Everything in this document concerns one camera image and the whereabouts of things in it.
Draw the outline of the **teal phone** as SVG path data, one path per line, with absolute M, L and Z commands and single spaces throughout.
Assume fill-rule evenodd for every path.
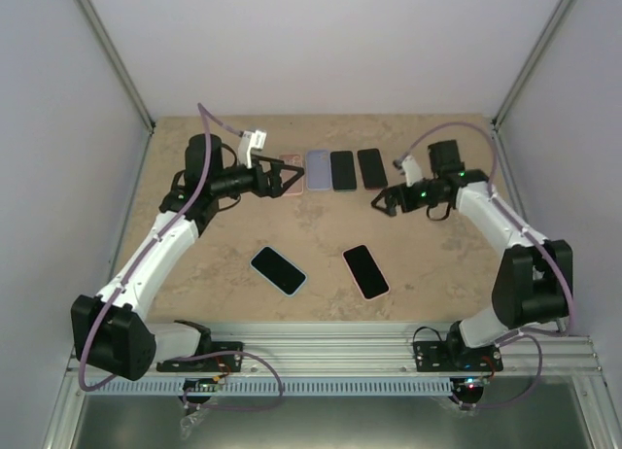
M 335 191 L 354 191 L 357 189 L 357 177 L 354 155 L 351 151 L 330 153 L 332 188 Z

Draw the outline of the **lavender phone case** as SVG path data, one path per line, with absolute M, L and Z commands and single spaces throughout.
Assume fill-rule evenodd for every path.
M 311 150 L 306 153 L 306 186 L 309 190 L 332 190 L 330 151 Z

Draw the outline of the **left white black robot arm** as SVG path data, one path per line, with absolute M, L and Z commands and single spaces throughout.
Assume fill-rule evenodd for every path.
M 215 134 L 190 138 L 185 167 L 174 175 L 148 235 L 121 271 L 93 296 L 81 295 L 71 307 L 79 372 L 89 366 L 130 381 L 155 363 L 182 361 L 191 370 L 213 358 L 210 331 L 188 321 L 148 324 L 163 282 L 183 254 L 221 211 L 224 198 L 244 193 L 279 198 L 304 175 L 281 159 L 240 154 L 225 166 L 223 142 Z

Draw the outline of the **pink phone case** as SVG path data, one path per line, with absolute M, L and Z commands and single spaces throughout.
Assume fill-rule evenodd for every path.
M 279 155 L 279 158 L 283 160 L 287 165 L 295 167 L 303 167 L 303 159 L 300 154 L 283 154 Z M 283 183 L 295 178 L 296 172 L 288 169 L 284 169 L 281 172 L 281 178 Z M 298 196 L 302 195 L 304 190 L 304 176 L 297 178 L 293 184 L 285 191 L 284 196 Z

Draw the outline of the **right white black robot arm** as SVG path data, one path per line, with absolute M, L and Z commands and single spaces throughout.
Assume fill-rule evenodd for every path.
M 372 200 L 374 209 L 393 217 L 444 205 L 468 218 L 501 258 L 491 303 L 474 316 L 455 322 L 445 338 L 414 340 L 420 372 L 477 372 L 502 368 L 499 346 L 520 328 L 571 315 L 572 249 L 527 226 L 503 201 L 480 169 L 468 169 L 456 141 L 428 147 L 432 176 L 423 177 L 409 156 L 398 164 L 402 184 L 388 187 Z

